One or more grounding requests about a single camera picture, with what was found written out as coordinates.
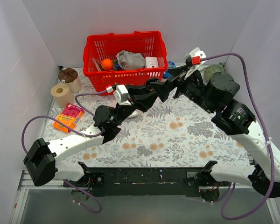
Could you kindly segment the white earbud charging case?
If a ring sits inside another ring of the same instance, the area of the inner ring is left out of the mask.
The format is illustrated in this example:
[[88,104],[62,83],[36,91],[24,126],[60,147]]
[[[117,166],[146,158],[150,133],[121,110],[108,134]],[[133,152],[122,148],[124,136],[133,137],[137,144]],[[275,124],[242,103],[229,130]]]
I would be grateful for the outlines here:
[[129,119],[135,118],[138,116],[138,111],[135,110],[131,115],[128,116]]

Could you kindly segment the black earbud charging case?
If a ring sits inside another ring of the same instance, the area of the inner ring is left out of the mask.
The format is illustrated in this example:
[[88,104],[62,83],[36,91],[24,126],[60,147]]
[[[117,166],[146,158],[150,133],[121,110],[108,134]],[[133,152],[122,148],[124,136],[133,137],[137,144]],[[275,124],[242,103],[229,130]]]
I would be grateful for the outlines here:
[[159,81],[160,80],[157,79],[157,78],[151,78],[151,79],[147,80],[146,83],[145,83],[147,92],[154,91],[154,87],[152,86],[152,83],[157,83]]

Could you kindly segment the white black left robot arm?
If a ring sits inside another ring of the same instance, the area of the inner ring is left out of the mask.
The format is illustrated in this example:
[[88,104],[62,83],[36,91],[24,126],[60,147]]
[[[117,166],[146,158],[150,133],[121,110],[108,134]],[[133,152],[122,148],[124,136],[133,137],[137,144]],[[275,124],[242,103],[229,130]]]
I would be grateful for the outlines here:
[[78,186],[86,186],[90,181],[86,166],[67,165],[63,161],[80,151],[113,140],[124,120],[136,110],[147,112],[158,98],[151,84],[109,86],[106,91],[113,92],[117,104],[115,107],[97,107],[93,125],[81,132],[73,130],[71,135],[61,139],[37,139],[30,149],[25,149],[23,162],[35,186],[45,185],[53,179],[71,180]]

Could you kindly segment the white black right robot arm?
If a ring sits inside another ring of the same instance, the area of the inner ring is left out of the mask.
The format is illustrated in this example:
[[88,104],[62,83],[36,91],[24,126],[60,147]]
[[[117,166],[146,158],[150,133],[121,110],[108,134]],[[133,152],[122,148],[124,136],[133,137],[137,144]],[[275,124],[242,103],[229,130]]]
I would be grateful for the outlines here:
[[[150,85],[162,102],[168,99],[172,90],[176,90],[174,98],[184,95],[206,112],[214,113],[211,121],[216,127],[240,143],[255,161],[246,168],[209,161],[190,178],[190,183],[207,186],[216,182],[236,182],[253,187],[263,196],[272,183],[270,198],[280,197],[280,151],[265,139],[264,131],[251,110],[234,99],[240,86],[230,74],[215,72],[204,84],[200,71],[195,70],[190,76],[181,72],[176,77],[170,76],[165,82],[151,82]],[[274,155],[274,181],[271,181],[268,146],[271,146]]]

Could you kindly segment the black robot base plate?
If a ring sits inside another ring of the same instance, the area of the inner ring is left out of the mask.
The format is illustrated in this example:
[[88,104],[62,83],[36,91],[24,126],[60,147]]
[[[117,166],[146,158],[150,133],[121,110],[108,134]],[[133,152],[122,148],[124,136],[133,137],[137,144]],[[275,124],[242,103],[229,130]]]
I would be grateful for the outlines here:
[[227,182],[205,182],[201,168],[89,168],[78,181],[93,196],[171,196],[218,200]]

